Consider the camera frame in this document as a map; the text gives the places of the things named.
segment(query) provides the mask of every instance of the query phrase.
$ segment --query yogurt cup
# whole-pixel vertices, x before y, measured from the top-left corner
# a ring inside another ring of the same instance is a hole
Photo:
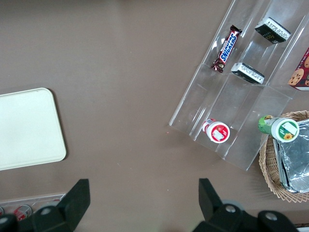
[[[266,115],[259,119],[258,128],[283,143],[294,141],[299,135],[298,123],[289,118]]]
[[[228,140],[230,136],[229,127],[223,122],[217,122],[215,119],[207,119],[203,123],[203,131],[214,143],[221,144]]]

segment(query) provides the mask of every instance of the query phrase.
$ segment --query soda can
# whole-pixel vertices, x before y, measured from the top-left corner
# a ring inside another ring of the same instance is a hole
[[[0,207],[0,216],[2,216],[3,214],[4,214],[4,209]]]
[[[28,218],[32,214],[32,209],[29,205],[23,204],[14,210],[14,214],[18,221]]]

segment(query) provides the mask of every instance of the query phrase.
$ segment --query white cutting board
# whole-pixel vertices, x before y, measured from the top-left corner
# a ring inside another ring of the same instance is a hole
[[[46,88],[0,95],[0,170],[63,160],[66,148]]]

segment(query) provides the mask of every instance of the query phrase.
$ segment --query small snack box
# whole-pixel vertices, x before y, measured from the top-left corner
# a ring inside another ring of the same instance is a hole
[[[288,84],[298,90],[309,90],[309,48],[292,74]]]
[[[264,75],[259,73],[245,63],[235,63],[231,69],[232,73],[239,76],[240,78],[252,83],[262,84],[264,81]]]
[[[287,41],[291,36],[287,29],[271,17],[263,18],[254,29],[273,44]]]

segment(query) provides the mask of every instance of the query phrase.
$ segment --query aluminum foil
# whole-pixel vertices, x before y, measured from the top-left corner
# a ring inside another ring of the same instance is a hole
[[[298,122],[299,136],[290,143],[275,140],[279,176],[290,192],[309,192],[309,120]]]

